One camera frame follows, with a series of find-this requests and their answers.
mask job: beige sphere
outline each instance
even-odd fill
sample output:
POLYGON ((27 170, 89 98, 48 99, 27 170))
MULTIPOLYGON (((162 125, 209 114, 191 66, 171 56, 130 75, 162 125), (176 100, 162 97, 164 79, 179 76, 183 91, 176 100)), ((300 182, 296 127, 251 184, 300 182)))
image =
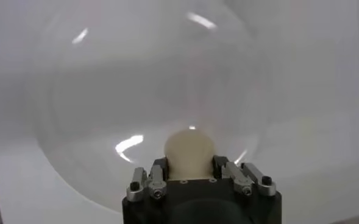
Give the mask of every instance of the beige sphere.
POLYGON ((165 144, 170 180, 212 178, 214 154, 213 141, 199 130, 173 134, 165 144))

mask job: transparent plastic sphere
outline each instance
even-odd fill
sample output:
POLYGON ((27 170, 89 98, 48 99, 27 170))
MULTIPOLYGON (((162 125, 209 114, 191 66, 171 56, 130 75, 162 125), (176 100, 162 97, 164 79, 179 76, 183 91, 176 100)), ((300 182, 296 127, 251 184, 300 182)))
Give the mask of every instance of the transparent plastic sphere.
POLYGON ((41 36, 27 95, 40 146, 71 187, 120 211, 133 169, 149 170, 188 128, 219 155, 251 158, 267 121, 268 65, 224 4, 65 5, 41 36))

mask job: clear glass dome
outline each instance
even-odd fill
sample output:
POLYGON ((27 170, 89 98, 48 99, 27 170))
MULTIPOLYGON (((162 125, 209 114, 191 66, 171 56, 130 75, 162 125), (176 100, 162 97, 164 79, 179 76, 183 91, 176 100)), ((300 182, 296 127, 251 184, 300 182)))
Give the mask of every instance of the clear glass dome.
POLYGON ((31 119, 54 169, 120 211, 135 167, 167 138, 200 129, 219 155, 256 151, 267 122, 268 64, 219 1, 96 1, 45 30, 27 84, 31 119))

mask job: black screw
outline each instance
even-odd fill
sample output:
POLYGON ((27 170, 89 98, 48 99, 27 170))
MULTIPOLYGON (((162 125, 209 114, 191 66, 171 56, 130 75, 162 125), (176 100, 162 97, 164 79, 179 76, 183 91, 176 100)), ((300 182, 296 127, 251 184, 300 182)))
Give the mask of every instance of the black screw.
POLYGON ((130 183, 129 188, 130 188, 131 191, 138 191, 140 189, 140 183, 136 182, 136 181, 133 181, 133 182, 130 183))
POLYGON ((272 179, 269 176, 263 176, 262 177, 262 184, 266 185, 266 186, 271 186, 272 185, 272 179))

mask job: silver clamp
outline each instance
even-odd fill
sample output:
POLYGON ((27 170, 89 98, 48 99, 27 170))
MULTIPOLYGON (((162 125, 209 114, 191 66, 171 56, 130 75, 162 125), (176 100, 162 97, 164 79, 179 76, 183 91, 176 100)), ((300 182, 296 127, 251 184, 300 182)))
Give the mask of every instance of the silver clamp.
POLYGON ((167 184, 163 179, 163 170, 159 165, 152 166, 149 179, 149 195, 156 200, 163 198, 167 193, 167 184))
POLYGON ((245 174, 255 182, 259 194, 263 196, 274 196, 277 193, 277 186, 271 177, 264 176, 252 163, 242 163, 241 168, 245 174))
POLYGON ((222 177, 233 180, 233 190, 245 196, 252 195, 252 180, 245 177, 240 169, 233 162, 226 162, 222 167, 222 177))
POLYGON ((144 185, 147 180, 147 173, 142 167, 137 167, 133 172, 130 185, 126 188, 126 198, 128 201, 142 201, 144 195, 144 185))

